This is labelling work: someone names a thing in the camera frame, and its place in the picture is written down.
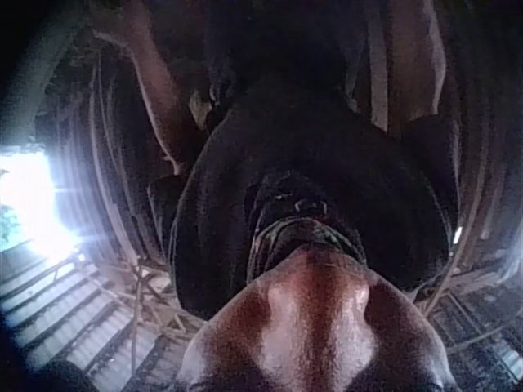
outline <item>skin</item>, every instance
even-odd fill
[[[313,247],[298,248],[199,331],[177,384],[201,392],[455,387],[441,339],[401,292],[349,256]]]

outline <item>man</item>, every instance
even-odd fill
[[[175,390],[453,390],[440,338],[405,295],[440,272],[457,219],[431,1],[390,5],[401,142],[342,93],[355,2],[200,5],[217,124],[207,140],[143,4],[95,23],[127,49],[172,161],[151,204],[180,302],[209,320]]]

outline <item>black shirt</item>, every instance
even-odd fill
[[[422,118],[398,142],[341,95],[276,77],[254,83],[210,135],[186,184],[167,178],[151,187],[181,305],[210,319],[245,287],[249,200],[272,172],[299,173],[322,189],[360,233],[368,266],[399,289],[433,278],[458,214],[454,135],[451,122]]]

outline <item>clothing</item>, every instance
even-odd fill
[[[452,130],[438,117],[409,124],[409,145],[421,136],[441,149],[421,164],[341,96],[277,77],[255,83],[210,135],[178,206],[174,187],[152,192],[170,194],[154,206],[156,216],[176,211],[168,241],[162,238],[182,306],[209,319],[245,286],[250,201],[274,172],[299,173],[322,189],[342,223],[359,232],[369,268],[399,289],[433,278],[447,261],[457,219],[455,171],[446,171],[454,167]]]

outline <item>sunlight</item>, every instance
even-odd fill
[[[55,189],[42,151],[0,157],[0,203],[11,207],[22,229],[22,240],[50,262],[71,254],[77,239],[60,223],[54,208]]]

